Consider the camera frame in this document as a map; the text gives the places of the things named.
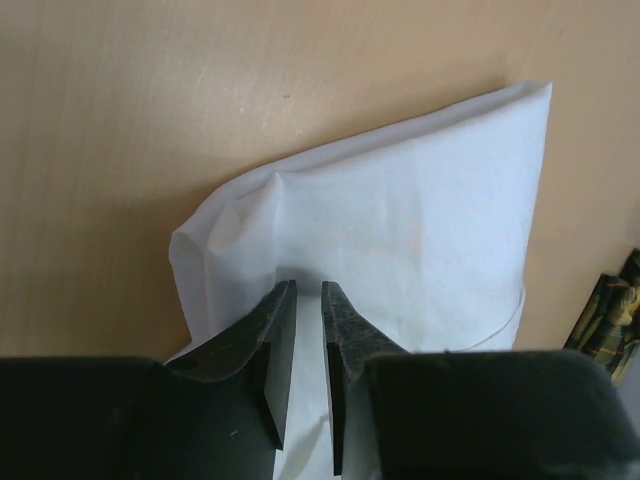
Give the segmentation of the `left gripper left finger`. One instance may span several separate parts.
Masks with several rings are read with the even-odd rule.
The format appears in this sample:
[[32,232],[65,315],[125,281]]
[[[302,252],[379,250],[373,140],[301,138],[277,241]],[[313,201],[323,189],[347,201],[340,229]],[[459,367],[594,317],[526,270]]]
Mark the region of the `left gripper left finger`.
[[269,479],[284,446],[294,281],[168,362],[1,362],[5,479]]

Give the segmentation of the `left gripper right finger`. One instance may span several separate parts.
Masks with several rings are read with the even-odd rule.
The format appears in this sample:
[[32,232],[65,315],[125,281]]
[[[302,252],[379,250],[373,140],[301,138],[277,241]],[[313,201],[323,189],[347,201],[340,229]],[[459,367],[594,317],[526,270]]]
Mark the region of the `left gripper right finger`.
[[571,351],[410,353],[322,285],[334,473],[344,479],[624,479],[628,417]]

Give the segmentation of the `yellow plaid shirt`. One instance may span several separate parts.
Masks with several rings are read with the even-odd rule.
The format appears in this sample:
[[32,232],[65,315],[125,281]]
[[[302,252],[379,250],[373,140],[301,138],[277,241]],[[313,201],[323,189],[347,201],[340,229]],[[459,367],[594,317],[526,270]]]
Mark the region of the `yellow plaid shirt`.
[[591,357],[618,387],[639,351],[639,250],[601,274],[564,347]]

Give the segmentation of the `white long sleeve shirt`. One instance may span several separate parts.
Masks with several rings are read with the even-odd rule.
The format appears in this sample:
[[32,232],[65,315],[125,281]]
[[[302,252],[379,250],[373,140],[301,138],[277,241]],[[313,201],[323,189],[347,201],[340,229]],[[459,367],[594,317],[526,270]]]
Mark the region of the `white long sleeve shirt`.
[[333,475],[323,282],[408,351],[513,347],[551,99],[550,84],[527,81],[256,168],[173,233],[193,346],[278,282],[297,284],[275,478]]

